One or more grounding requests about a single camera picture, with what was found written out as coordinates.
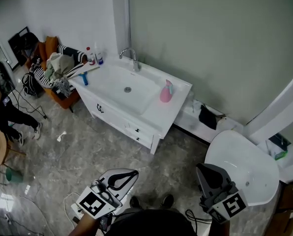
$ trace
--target door frame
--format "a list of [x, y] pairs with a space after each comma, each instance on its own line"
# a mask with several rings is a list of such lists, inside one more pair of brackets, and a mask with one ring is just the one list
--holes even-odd
[[258, 116], [244, 127], [244, 136], [258, 145], [293, 122], [293, 79]]

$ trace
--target black pants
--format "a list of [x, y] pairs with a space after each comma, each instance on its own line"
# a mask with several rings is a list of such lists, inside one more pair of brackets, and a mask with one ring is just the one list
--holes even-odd
[[0, 105], [0, 130], [9, 138], [19, 139], [19, 132], [13, 127], [10, 127], [8, 121], [25, 124], [32, 128], [37, 128], [38, 126], [38, 122], [32, 116], [21, 112], [11, 102], [8, 102], [6, 106], [3, 104]]

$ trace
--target green object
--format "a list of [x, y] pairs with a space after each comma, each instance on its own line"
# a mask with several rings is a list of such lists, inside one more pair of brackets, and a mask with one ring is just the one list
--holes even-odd
[[280, 152], [278, 154], [275, 155], [274, 159], [275, 161], [285, 157], [286, 155], [288, 154], [288, 151], [283, 151], [283, 152]]
[[13, 183], [22, 183], [23, 182], [23, 176], [19, 171], [15, 171], [11, 168], [7, 168], [5, 171], [5, 177], [9, 182]]
[[47, 80], [50, 80], [50, 77], [52, 76], [52, 74], [55, 72], [53, 67], [49, 67], [47, 68], [47, 70], [45, 71], [44, 75], [46, 77]]

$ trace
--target sneaker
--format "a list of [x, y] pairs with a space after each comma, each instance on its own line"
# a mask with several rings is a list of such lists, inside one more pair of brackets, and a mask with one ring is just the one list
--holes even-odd
[[137, 199], [137, 197], [133, 196], [130, 199], [130, 207], [131, 208], [141, 208], [139, 200]]
[[19, 139], [17, 139], [17, 141], [18, 141], [19, 145], [22, 147], [23, 144], [24, 144], [24, 138], [23, 138], [23, 132], [22, 131], [19, 132]]
[[41, 122], [38, 123], [38, 126], [34, 129], [34, 137], [33, 139], [38, 140], [40, 138], [40, 130], [43, 124]]
[[161, 209], [169, 209], [169, 208], [172, 208], [173, 206], [173, 203], [174, 203], [174, 197], [169, 194], [167, 195], [164, 199], [163, 199], [163, 202], [161, 204]]

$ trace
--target cabinet drawer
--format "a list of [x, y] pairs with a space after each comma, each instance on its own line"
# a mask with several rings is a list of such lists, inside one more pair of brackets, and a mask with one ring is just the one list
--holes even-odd
[[136, 142], [142, 144], [143, 146], [145, 146], [147, 148], [151, 148], [152, 141], [146, 141], [143, 137], [136, 136], [131, 133], [127, 133], [127, 136], [129, 136], [131, 139], [135, 140]]
[[153, 141], [153, 134], [149, 133], [148, 131], [146, 131], [143, 128], [140, 128], [139, 126], [137, 126], [136, 124], [134, 124], [132, 122], [128, 122], [126, 124], [126, 129], [132, 135], [140, 137], [145, 141], [148, 141], [150, 143], [152, 143], [152, 141]]

